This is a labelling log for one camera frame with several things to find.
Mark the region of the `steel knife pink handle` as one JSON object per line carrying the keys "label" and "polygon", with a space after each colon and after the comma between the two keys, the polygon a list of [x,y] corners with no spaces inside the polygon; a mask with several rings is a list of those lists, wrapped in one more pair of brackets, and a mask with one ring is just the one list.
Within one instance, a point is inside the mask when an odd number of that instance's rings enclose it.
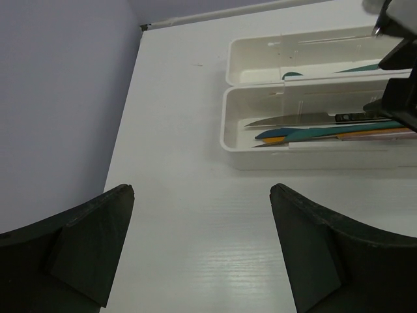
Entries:
{"label": "steel knife pink handle", "polygon": [[372,134],[340,134],[331,136],[321,136],[301,140],[301,142],[314,142],[324,140],[339,140],[339,141],[369,141],[369,140],[415,140],[416,133],[406,131],[405,129],[398,132],[380,132]]}

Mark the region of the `orange plastic knife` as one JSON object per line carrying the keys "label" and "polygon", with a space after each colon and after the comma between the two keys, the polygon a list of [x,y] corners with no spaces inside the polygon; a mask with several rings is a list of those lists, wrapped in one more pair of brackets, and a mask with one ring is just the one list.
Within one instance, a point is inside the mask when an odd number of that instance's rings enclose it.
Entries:
{"label": "orange plastic knife", "polygon": [[[306,139],[304,139],[304,141],[308,141],[308,140],[315,140],[317,138],[321,138],[321,139],[325,139],[325,138],[337,138],[337,139],[342,139],[342,138],[355,138],[355,137],[364,137],[364,136],[382,136],[383,134],[397,134],[397,133],[411,133],[413,134],[414,132],[410,129],[407,129],[405,127],[401,127],[401,128],[386,128],[386,129],[375,129],[375,130],[365,130],[365,131],[358,131],[358,132],[346,132],[346,133],[338,133],[338,134],[329,134],[329,135],[323,135],[323,136],[310,136]],[[266,144],[266,145],[274,145],[274,144],[280,144],[281,142],[285,142],[286,139],[289,137],[289,135],[286,136],[275,136],[275,137],[268,137],[268,138],[263,138],[262,141]]]}

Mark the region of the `blue plastic knife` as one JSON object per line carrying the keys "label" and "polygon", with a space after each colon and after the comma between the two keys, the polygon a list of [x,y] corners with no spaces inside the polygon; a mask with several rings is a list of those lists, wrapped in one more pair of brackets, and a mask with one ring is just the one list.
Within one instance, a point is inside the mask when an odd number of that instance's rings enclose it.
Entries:
{"label": "blue plastic knife", "polygon": [[272,130],[266,130],[258,135],[256,135],[256,140],[263,140],[265,138],[275,138],[275,137],[286,137],[294,132],[299,130],[304,130],[303,128],[291,128],[291,127],[283,127],[277,128]]}

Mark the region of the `teal plastic spoon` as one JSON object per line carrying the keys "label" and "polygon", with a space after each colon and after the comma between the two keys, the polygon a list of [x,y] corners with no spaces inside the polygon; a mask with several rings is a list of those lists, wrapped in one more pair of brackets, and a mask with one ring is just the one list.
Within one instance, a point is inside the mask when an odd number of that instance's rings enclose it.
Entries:
{"label": "teal plastic spoon", "polygon": [[[372,71],[372,70],[378,70],[378,69],[379,69],[378,64],[372,64],[372,65],[365,65],[365,66],[361,66],[361,67],[355,67],[355,68],[342,70],[342,71],[339,71],[339,73],[363,72],[363,71]],[[299,73],[299,72],[287,72],[281,78],[282,78],[282,80],[284,80],[288,77],[294,77],[294,76],[302,76],[302,74]]]}

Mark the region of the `teal plastic knife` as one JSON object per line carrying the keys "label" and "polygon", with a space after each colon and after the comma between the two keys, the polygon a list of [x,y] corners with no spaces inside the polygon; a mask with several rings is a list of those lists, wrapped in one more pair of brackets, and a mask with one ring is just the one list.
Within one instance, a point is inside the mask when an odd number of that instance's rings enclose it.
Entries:
{"label": "teal plastic knife", "polygon": [[306,128],[297,130],[285,137],[284,143],[287,142],[302,142],[311,138],[332,136],[337,134],[344,134],[350,132],[362,132],[370,130],[384,130],[391,128],[403,128],[404,126],[395,121],[387,121],[373,124],[351,125],[344,127],[328,127],[328,128]]}

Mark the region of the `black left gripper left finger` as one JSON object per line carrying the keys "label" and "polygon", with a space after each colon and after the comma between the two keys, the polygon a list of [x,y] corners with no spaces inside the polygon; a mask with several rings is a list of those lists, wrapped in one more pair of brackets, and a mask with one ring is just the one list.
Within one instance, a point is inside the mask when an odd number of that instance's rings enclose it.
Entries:
{"label": "black left gripper left finger", "polygon": [[2,312],[99,312],[108,304],[134,208],[119,185],[1,234]]}

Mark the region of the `steel knife dark marbled handle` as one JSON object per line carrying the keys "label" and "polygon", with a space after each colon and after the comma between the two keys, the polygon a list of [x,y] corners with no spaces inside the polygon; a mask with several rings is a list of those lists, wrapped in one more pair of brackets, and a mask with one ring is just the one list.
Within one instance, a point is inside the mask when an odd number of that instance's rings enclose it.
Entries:
{"label": "steel knife dark marbled handle", "polygon": [[389,121],[390,119],[375,113],[342,113],[328,115],[327,113],[307,113],[300,115],[283,115],[252,122],[246,127],[286,127],[308,125],[343,125],[351,123],[370,123]]}

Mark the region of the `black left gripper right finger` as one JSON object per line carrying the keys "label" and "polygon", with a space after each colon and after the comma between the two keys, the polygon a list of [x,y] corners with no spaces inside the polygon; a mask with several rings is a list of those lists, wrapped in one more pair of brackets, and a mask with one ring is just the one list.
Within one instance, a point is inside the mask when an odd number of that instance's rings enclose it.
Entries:
{"label": "black left gripper right finger", "polygon": [[286,185],[270,190],[298,312],[415,312],[416,239],[323,207]]}

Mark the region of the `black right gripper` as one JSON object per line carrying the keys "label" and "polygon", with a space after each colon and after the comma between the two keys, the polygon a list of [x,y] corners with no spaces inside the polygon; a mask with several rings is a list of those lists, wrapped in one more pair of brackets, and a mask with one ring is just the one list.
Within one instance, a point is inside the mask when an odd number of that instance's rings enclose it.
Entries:
{"label": "black right gripper", "polygon": [[407,78],[390,78],[381,99],[363,109],[397,121],[416,131],[416,41],[402,40],[380,62],[383,70],[410,69]]}

